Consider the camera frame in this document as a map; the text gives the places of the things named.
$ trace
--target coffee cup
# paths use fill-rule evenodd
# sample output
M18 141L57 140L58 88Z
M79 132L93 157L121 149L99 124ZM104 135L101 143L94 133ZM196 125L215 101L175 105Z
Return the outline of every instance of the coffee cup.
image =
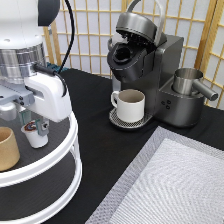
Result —
M12 129L0 127L0 171L12 168L19 158L20 153Z
M134 123L144 117L145 95L138 90L114 91L111 103L117 109L118 118L124 122Z
M30 145L33 148L41 148L48 143L48 137L40 136L36 128L35 121L31 121L28 124L24 125L21 131L26 135Z

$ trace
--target black countertop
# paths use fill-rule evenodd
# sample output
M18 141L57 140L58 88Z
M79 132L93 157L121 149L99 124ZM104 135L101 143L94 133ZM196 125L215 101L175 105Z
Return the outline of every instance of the black countertop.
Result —
M158 126L224 149L224 111L204 106L193 128L178 129L153 120L136 132L124 132L109 121L111 80L75 69L62 76L79 124L83 177L71 202L47 224L85 223Z

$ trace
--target gray mat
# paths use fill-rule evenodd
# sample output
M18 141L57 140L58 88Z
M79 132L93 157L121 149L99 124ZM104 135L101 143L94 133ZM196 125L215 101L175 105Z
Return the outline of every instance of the gray mat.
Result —
M112 215L165 138L224 160L222 151L159 127L86 222L87 224L109 223Z
M224 161L165 139L111 224L222 223Z
M32 113L32 119L36 118L39 118L38 115ZM20 151L19 162L10 170L4 171L8 172L32 164L54 151L68 135L70 122L68 118L60 123L50 121L50 133L48 134L49 142L39 149L34 149L30 146L25 134L21 132L21 125L18 117L13 121L4 121L0 119L0 127L9 127L14 131Z

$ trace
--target cable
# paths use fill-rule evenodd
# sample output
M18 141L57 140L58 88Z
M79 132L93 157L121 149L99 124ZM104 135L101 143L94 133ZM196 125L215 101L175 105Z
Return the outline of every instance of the cable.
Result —
M33 69L34 69L34 71L36 71L36 72L41 72L41 73L43 73L43 74L48 74L48 75L53 75L53 76L57 76L60 80L61 80L61 82L62 82L62 85L63 85L63 87L64 87L64 91L63 91L63 95L62 95L62 97L64 97L66 94L67 94L67 85L66 85L66 82L65 82L65 80L54 70L54 69L52 69L52 68L46 68L46 67L44 67L44 66L42 66L42 65L40 65L40 64L34 64L33 65Z
M68 59L68 56L69 56L70 51L71 51L71 49L72 49L72 45L73 45L74 38L75 38L75 21L74 21L74 17L73 17L72 8L71 8L71 5L70 5L70 3L69 3L69 0L65 0L65 3L66 3L66 5L67 5L67 7L68 7L68 12L69 12L70 19L71 19L72 35L71 35L71 41L70 41L68 50L67 50L66 55L65 55L65 58L64 58L64 60L63 60L63 62L62 62L62 64L61 64L61 67L60 67L60 69L59 69L59 71L58 71L58 74L61 73L61 71L62 71L62 69L63 69L63 67L64 67L64 65L65 65L65 62L66 62L67 59Z
M67 94L67 85L66 85L66 82L65 82L65 80L56 71L54 72L54 75L57 76L61 80L61 82L62 82L62 85L64 87L64 92L63 92L62 97L64 97Z

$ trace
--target wooden cup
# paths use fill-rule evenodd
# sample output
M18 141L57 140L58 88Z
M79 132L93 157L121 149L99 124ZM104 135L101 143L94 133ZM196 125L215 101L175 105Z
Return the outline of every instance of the wooden cup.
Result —
M8 170L19 161L20 154L13 130L0 127L0 171Z

